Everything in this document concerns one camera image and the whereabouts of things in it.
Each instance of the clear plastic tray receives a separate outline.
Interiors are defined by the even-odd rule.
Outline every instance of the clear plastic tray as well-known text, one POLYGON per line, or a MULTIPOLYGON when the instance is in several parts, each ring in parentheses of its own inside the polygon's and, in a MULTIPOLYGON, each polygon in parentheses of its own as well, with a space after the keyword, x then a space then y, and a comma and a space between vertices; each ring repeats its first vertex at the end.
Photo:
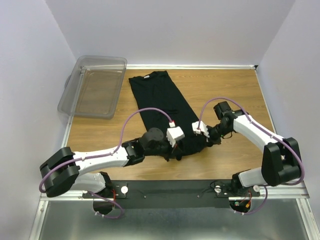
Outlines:
POLYGON ((127 60, 121 57, 82 56, 58 104, 69 116, 111 119, 116 111, 127 60))

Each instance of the white knob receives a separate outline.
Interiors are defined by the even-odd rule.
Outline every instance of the white knob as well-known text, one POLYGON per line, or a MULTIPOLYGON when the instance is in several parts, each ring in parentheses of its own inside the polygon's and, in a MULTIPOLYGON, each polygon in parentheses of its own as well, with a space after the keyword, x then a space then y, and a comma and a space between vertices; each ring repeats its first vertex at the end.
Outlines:
POLYGON ((123 186, 122 188, 121 188, 121 192, 123 193, 123 194, 126 194, 127 192, 128 192, 128 187, 127 186, 123 186))

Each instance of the wooden surface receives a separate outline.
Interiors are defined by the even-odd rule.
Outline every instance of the wooden surface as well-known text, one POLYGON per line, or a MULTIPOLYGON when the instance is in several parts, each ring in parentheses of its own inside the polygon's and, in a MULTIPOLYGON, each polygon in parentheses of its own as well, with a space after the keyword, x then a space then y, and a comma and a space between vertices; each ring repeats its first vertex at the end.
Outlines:
MULTIPOLYGON (((145 76, 152 70, 127 70, 115 115, 112 119, 75 117, 67 145, 72 151, 89 152, 115 147, 125 119, 138 109, 128 78, 145 76)), ((255 120, 272 130, 271 121, 253 70, 170 69, 168 73, 194 112, 199 116, 204 103, 213 97, 229 97, 240 103, 255 120)), ((203 121, 210 126, 219 123, 209 104, 203 121)), ((146 129, 139 114, 127 124, 123 141, 142 136, 146 129)), ((200 180, 229 179, 232 174, 261 166, 262 153, 240 134, 222 140, 221 145, 184 156, 181 161, 166 162, 148 156, 143 163, 123 168, 108 168, 112 180, 200 180)))

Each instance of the white wall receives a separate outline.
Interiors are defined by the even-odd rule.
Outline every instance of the white wall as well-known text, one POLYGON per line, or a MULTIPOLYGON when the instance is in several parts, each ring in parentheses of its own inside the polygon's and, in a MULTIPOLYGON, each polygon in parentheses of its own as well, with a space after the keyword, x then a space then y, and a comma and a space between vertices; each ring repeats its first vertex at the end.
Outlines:
POLYGON ((61 144, 57 113, 75 58, 43 0, 1 1, 0 239, 28 239, 39 166, 61 144))
POLYGON ((320 1, 297 0, 257 71, 277 132, 299 142, 320 227, 320 1))
POLYGON ((76 58, 260 63, 294 0, 46 0, 76 58))

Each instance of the metal frame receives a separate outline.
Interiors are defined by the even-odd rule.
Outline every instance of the metal frame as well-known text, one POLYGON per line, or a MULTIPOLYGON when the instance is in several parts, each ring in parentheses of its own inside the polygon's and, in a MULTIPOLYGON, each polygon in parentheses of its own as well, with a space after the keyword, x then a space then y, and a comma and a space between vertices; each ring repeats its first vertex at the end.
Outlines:
MULTIPOLYGON (((127 65, 127 69, 253 69, 260 86, 263 100, 271 120, 272 128, 276 133, 274 122, 270 114, 264 93, 261 89, 260 81, 254 65, 153 65, 153 64, 137 64, 127 65)), ((73 122, 73 116, 70 116, 66 125, 61 147, 65 147, 68 142, 70 129, 73 122)), ((280 185, 277 187, 268 187, 268 199, 296 199, 300 214, 303 220, 304 227, 310 240, 319 240, 320 232, 315 221, 312 209, 309 204, 309 194, 305 184, 302 182, 295 186, 280 185)), ((35 219, 31 229, 30 240, 38 240, 41 234, 41 229, 44 224, 44 219, 49 201, 92 201, 92 199, 83 198, 83 191, 69 191, 55 198, 48 198, 44 193, 40 196, 39 205, 36 211, 35 219)), ((254 197, 255 199, 263 199, 265 190, 261 189, 261 196, 254 197)))

